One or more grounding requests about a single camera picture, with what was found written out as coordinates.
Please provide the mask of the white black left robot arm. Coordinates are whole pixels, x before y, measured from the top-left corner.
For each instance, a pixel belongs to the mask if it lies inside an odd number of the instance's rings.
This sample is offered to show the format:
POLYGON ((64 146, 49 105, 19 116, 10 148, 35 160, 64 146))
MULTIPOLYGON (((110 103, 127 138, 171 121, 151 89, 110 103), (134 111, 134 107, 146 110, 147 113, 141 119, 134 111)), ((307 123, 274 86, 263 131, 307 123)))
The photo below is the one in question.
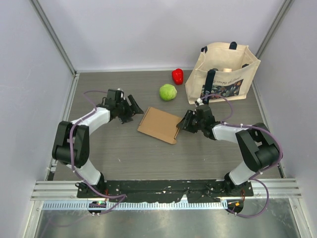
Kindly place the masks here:
POLYGON ((143 114, 132 95, 124 96, 120 89, 109 89, 99 104, 87 99, 93 109, 88 114, 58 124, 53 144, 52 157, 69 167, 95 198, 108 197, 103 174, 89 159, 90 135, 102 125, 119 118, 122 124, 132 121, 132 117, 143 114))

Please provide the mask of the brown cardboard box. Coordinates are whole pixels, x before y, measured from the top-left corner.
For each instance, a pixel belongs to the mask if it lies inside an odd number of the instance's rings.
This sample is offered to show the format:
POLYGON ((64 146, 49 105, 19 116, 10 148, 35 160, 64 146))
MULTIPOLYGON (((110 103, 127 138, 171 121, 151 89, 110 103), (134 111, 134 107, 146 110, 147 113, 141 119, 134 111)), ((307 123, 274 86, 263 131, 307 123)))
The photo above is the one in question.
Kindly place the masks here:
POLYGON ((149 107, 142 118, 138 131, 169 144, 177 143, 179 128, 177 124, 182 118, 173 114, 149 107))

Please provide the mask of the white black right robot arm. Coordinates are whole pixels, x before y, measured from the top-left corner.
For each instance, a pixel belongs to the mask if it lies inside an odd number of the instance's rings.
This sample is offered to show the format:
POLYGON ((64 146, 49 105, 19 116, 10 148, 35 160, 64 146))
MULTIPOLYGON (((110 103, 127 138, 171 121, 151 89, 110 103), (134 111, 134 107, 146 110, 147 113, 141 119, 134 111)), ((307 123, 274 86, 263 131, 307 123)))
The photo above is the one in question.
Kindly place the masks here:
POLYGON ((281 146, 263 123, 231 125, 216 121, 207 105, 188 110, 177 128, 190 133, 201 131, 208 139, 238 144, 243 160, 225 175, 222 189, 230 196, 239 193, 250 179, 278 164, 283 155, 281 146))

